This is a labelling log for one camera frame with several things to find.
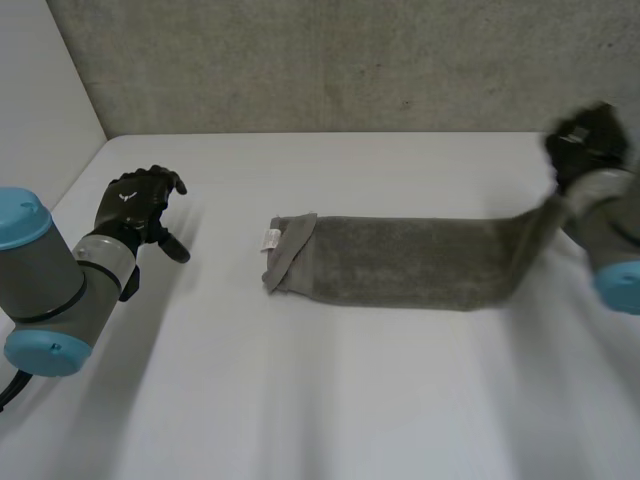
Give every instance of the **blue joint cap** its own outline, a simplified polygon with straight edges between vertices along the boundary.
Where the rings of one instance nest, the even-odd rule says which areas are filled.
[[[612,310],[640,315],[640,261],[602,268],[595,275],[594,285]]]
[[[48,330],[13,331],[4,345],[4,355],[14,367],[42,377],[73,375],[92,351],[82,340]]]
[[[53,220],[35,193],[0,187],[0,250],[21,247],[47,233]]]

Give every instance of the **white wall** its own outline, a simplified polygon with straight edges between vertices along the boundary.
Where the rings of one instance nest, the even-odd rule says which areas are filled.
[[[44,0],[0,1],[0,186],[53,207],[105,136]]]

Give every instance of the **black cable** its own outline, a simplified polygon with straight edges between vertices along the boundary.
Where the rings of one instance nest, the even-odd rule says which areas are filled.
[[[18,373],[15,374],[9,386],[4,389],[2,393],[0,393],[0,412],[4,410],[4,407],[7,404],[16,398],[16,396],[27,386],[29,380],[31,380],[30,373],[23,372],[22,370],[18,370]]]

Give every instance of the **concrete wall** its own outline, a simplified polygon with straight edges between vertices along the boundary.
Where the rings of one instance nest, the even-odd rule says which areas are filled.
[[[637,0],[49,0],[109,136],[640,126]]]
[[[53,207],[104,142],[45,1],[0,1],[0,186]]]

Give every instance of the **black robotic glove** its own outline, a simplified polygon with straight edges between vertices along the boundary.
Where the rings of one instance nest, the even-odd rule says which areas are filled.
[[[92,233],[117,238],[134,255],[140,245],[157,242],[171,259],[188,262],[189,251],[160,223],[174,189],[181,195],[187,193],[176,172],[158,165],[125,173],[104,192]]]
[[[558,192],[564,194],[574,181],[593,170],[624,169],[629,142],[614,108],[598,103],[562,120],[545,138],[545,149],[556,171]]]

